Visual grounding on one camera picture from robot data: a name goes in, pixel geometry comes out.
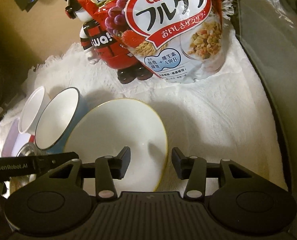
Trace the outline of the white plate yellow rim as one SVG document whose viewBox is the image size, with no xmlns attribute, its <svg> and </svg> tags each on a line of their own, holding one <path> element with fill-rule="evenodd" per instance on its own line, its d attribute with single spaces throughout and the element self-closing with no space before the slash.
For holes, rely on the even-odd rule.
<svg viewBox="0 0 297 240">
<path fill-rule="evenodd" d="M 156 191 L 167 164 L 168 139 L 160 116 L 142 101 L 115 99 L 95 107 L 72 130 L 64 151 L 93 163 L 125 146 L 131 161 L 124 178 L 114 182 L 117 192 Z"/>
</svg>

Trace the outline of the blue bowl white inside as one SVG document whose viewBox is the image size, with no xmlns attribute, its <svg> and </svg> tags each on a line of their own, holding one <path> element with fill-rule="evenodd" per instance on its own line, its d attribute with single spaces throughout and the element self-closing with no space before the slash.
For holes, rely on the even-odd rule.
<svg viewBox="0 0 297 240">
<path fill-rule="evenodd" d="M 62 153 L 72 130 L 88 112 L 87 102 L 77 88 L 69 87 L 58 93 L 38 121 L 37 148 L 48 154 Z"/>
</svg>

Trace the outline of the stainless steel bowl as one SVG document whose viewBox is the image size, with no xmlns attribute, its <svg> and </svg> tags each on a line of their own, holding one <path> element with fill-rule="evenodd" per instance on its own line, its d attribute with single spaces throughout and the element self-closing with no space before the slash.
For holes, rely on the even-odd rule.
<svg viewBox="0 0 297 240">
<path fill-rule="evenodd" d="M 31 157 L 36 155 L 46 155 L 46 152 L 40 150 L 33 142 L 28 142 L 19 150 L 17 157 Z M 34 181 L 38 176 L 36 174 L 29 174 L 12 177 L 10 179 L 10 194 Z"/>
</svg>

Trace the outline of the white red flat package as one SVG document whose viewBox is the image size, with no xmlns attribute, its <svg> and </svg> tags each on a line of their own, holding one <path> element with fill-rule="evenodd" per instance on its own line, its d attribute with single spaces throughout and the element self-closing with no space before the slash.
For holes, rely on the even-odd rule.
<svg viewBox="0 0 297 240">
<path fill-rule="evenodd" d="M 34 136 L 29 133 L 19 133 L 18 130 L 19 118 L 16 118 L 10 127 L 6 137 L 1 156 L 16 157 L 20 149 L 28 142 L 34 141 Z"/>
</svg>

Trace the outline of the white textured tablecloth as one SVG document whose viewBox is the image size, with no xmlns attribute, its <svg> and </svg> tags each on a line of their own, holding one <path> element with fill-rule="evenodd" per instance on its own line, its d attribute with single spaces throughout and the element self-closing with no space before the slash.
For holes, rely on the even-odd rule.
<svg viewBox="0 0 297 240">
<path fill-rule="evenodd" d="M 82 47 L 73 44 L 62 56 L 50 56 L 31 69 L 23 90 L 44 86 L 50 96 L 76 87 L 90 108 L 118 98 L 149 104 L 161 117 L 169 148 L 211 163 L 231 159 L 283 189 L 287 185 L 276 124 L 263 85 L 235 36 L 223 22 L 226 60 L 216 74 L 194 83 L 157 77 L 122 85 L 102 62 L 91 65 Z"/>
</svg>

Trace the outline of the red white robot figurine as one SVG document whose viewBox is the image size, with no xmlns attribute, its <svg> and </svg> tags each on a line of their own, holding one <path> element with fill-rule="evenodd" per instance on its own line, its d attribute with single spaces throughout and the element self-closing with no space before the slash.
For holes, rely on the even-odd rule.
<svg viewBox="0 0 297 240">
<path fill-rule="evenodd" d="M 78 3 L 77 0 L 65 0 L 65 13 L 69 18 L 78 18 L 83 22 L 80 30 L 81 46 L 90 64 L 102 60 L 108 67 L 117 71 L 117 79 L 127 84 L 135 79 L 147 80 L 153 73 L 144 67 L 126 48 L 103 28 Z"/>
</svg>

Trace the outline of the red Calbee granola bag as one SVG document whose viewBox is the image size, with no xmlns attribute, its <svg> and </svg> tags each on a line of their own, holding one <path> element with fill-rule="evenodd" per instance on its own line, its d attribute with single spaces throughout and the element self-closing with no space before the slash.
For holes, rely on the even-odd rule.
<svg viewBox="0 0 297 240">
<path fill-rule="evenodd" d="M 220 70 L 221 0 L 77 0 L 153 76 L 191 83 Z"/>
</svg>

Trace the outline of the grey appliance on right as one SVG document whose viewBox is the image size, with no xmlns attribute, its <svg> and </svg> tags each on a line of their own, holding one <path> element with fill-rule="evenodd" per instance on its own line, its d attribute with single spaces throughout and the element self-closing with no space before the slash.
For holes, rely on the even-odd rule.
<svg viewBox="0 0 297 240">
<path fill-rule="evenodd" d="M 276 121 L 287 187 L 297 202 L 297 0 L 233 0 L 236 36 Z M 291 233 L 297 238 L 297 215 Z"/>
</svg>

